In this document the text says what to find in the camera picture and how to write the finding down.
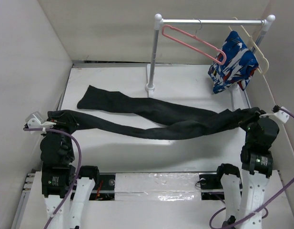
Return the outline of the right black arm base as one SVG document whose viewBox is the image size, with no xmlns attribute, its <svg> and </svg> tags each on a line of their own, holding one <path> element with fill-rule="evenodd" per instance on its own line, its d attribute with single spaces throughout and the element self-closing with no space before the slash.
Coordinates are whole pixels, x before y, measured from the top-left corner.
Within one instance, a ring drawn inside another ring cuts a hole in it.
<svg viewBox="0 0 294 229">
<path fill-rule="evenodd" d="M 221 182 L 217 180 L 215 173 L 202 173 L 199 174 L 199 181 L 196 187 L 201 192 L 202 200 L 224 200 L 223 187 Z"/>
</svg>

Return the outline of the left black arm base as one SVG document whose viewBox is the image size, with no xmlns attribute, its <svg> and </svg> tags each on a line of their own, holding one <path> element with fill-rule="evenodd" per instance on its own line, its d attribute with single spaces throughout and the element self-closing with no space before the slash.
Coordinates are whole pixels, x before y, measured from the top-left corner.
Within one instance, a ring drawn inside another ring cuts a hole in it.
<svg viewBox="0 0 294 229">
<path fill-rule="evenodd" d="M 89 200 L 109 201 L 115 199 L 115 173 L 100 173 L 97 166 L 82 166 L 79 178 L 82 177 L 88 177 L 95 181 Z"/>
</svg>

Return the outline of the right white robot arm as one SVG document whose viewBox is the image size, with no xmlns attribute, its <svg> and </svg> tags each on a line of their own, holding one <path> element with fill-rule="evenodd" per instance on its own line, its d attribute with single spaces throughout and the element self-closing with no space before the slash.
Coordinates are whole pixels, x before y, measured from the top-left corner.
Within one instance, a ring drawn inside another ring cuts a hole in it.
<svg viewBox="0 0 294 229">
<path fill-rule="evenodd" d="M 240 158 L 242 168 L 221 164 L 214 181 L 223 188 L 225 198 L 224 229 L 260 229 L 265 189 L 272 175 L 274 161 L 270 147 L 279 133 L 278 124 L 263 117 L 249 123 Z"/>
</svg>

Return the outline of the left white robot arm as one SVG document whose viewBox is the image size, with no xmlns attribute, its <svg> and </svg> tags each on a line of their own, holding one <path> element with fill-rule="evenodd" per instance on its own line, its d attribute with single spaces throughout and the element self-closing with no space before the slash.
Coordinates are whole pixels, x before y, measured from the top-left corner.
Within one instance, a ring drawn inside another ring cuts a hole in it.
<svg viewBox="0 0 294 229">
<path fill-rule="evenodd" d="M 65 129 L 47 129 L 41 141 L 41 190 L 47 212 L 46 229 L 80 229 L 81 219 L 91 192 L 100 185 L 97 166 L 82 166 L 78 147 L 78 164 L 73 146 L 78 141 Z"/>
</svg>

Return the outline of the black trousers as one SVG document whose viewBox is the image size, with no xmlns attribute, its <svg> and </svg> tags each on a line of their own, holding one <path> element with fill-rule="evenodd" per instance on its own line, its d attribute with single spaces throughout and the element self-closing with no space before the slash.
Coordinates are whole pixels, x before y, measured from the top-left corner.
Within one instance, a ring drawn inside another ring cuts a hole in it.
<svg viewBox="0 0 294 229">
<path fill-rule="evenodd" d="M 100 129 L 141 139 L 187 140 L 244 127 L 265 113 L 258 107 L 235 111 L 226 109 L 217 113 L 154 98 L 132 98 L 118 91 L 106 91 L 91 85 L 77 103 L 77 108 L 77 111 L 48 111 L 47 116 L 49 120 L 69 126 L 71 133 Z M 159 127 L 142 129 L 120 125 L 86 114 L 85 110 L 137 115 Z"/>
</svg>

